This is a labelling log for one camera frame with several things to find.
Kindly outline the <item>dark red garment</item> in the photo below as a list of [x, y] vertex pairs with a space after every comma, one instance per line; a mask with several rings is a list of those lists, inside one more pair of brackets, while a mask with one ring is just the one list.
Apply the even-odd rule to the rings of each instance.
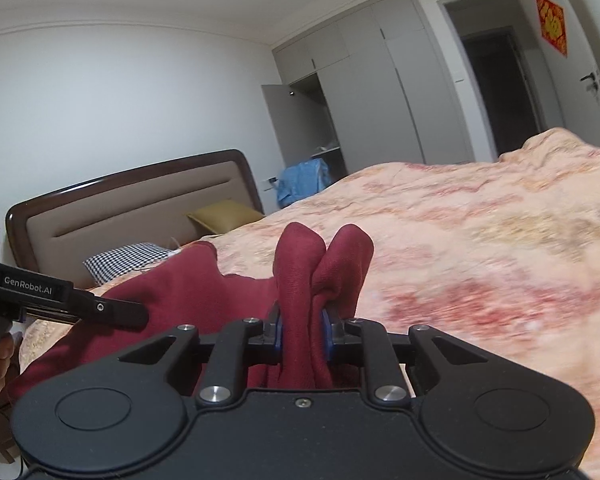
[[248, 384], [259, 388], [329, 389], [349, 378], [328, 366], [322, 311], [334, 307], [342, 318], [355, 315], [374, 245], [357, 226], [343, 226], [330, 243], [300, 223], [283, 230], [275, 249], [272, 278], [223, 274], [208, 242], [193, 244], [146, 274], [106, 292], [107, 298], [136, 301], [149, 314], [140, 332], [79, 322], [30, 364], [7, 388], [18, 401], [32, 387], [96, 361], [180, 324], [203, 335], [229, 322], [266, 318], [273, 311], [283, 324], [282, 362], [259, 366]]

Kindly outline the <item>white bedroom door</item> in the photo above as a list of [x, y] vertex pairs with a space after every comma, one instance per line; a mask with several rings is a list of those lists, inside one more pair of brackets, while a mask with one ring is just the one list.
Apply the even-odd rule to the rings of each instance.
[[585, 91], [580, 78], [598, 70], [584, 29], [569, 0], [552, 0], [565, 11], [568, 56], [565, 58], [541, 36], [535, 0], [518, 0], [545, 58], [564, 124], [588, 144], [600, 148], [600, 105]]

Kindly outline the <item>brown padded headboard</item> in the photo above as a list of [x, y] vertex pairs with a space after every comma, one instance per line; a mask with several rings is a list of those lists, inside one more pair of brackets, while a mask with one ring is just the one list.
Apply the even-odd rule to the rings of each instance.
[[241, 151], [224, 150], [110, 174], [15, 204], [6, 233], [20, 268], [95, 285], [83, 261], [137, 243], [184, 246], [204, 236], [188, 212], [220, 200], [263, 206]]

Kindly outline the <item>checkered black white pillow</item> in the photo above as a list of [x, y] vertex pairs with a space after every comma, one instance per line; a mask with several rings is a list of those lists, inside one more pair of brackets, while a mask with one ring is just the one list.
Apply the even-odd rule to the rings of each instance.
[[83, 261], [96, 284], [106, 284], [119, 276], [166, 260], [178, 252], [152, 243], [137, 243], [106, 250]]

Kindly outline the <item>mustard yellow pillow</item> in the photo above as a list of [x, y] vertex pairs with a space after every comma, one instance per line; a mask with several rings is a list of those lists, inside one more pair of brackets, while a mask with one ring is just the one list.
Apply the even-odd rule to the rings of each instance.
[[222, 235], [260, 221], [264, 218], [264, 214], [234, 200], [220, 200], [188, 212], [186, 217], [206, 231]]

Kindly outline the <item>blue cloth pile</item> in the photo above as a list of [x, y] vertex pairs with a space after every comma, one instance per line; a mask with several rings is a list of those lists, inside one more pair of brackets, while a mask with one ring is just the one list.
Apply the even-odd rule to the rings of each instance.
[[280, 208], [321, 193], [332, 184], [323, 159], [314, 158], [287, 167], [277, 179], [276, 200]]

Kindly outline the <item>floral peach bed quilt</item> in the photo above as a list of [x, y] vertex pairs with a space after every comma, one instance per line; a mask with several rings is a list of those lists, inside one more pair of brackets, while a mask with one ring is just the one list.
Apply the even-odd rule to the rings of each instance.
[[180, 324], [17, 401], [28, 477], [600, 479], [600, 148], [555, 128], [492, 164], [387, 162], [175, 256], [208, 242], [221, 273], [272, 278], [291, 223], [372, 240], [352, 318], [410, 337], [408, 408], [329, 362], [347, 384], [199, 406], [204, 335]]

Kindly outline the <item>grey built-in wardrobe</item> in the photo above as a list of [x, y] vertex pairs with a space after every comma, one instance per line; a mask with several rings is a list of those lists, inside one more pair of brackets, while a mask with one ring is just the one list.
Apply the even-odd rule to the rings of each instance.
[[417, 0], [373, 0], [273, 52], [262, 88], [283, 161], [355, 172], [383, 162], [474, 158], [460, 103]]

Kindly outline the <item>red fu door poster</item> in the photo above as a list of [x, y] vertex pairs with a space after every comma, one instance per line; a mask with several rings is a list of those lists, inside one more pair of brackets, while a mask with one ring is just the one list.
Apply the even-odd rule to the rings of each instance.
[[568, 56], [565, 11], [552, 0], [535, 0], [542, 38], [565, 58]]

